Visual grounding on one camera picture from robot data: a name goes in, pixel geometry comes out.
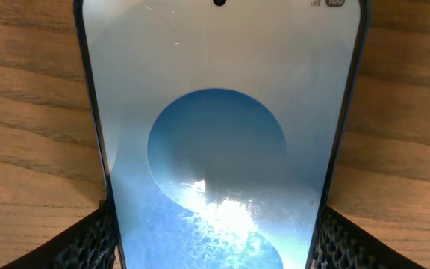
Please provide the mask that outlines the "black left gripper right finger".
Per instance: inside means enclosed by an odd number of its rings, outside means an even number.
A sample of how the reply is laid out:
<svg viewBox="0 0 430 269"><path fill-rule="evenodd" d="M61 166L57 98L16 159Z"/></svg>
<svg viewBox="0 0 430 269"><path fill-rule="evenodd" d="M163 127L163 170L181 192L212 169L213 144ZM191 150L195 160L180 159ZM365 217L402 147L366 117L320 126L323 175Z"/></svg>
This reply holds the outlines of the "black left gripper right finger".
<svg viewBox="0 0 430 269"><path fill-rule="evenodd" d="M424 269L328 207L322 218L312 269Z"/></svg>

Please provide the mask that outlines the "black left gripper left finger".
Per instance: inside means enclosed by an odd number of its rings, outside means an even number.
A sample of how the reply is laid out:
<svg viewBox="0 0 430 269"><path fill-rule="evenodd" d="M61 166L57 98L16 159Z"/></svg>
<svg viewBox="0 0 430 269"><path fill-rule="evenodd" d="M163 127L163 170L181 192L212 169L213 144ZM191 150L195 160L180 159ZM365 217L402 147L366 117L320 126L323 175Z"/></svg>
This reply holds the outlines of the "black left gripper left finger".
<svg viewBox="0 0 430 269"><path fill-rule="evenodd" d="M116 245L110 205L102 200L93 213L1 269L112 269Z"/></svg>

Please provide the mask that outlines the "blue-screen Samsung smartphone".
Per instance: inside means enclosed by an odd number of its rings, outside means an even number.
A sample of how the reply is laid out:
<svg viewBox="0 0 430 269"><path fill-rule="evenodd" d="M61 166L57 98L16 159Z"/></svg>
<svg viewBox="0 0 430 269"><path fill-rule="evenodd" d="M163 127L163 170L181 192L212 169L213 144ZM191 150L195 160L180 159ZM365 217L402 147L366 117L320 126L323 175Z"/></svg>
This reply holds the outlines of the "blue-screen Samsung smartphone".
<svg viewBox="0 0 430 269"><path fill-rule="evenodd" d="M123 268L313 264L370 4L80 0Z"/></svg>

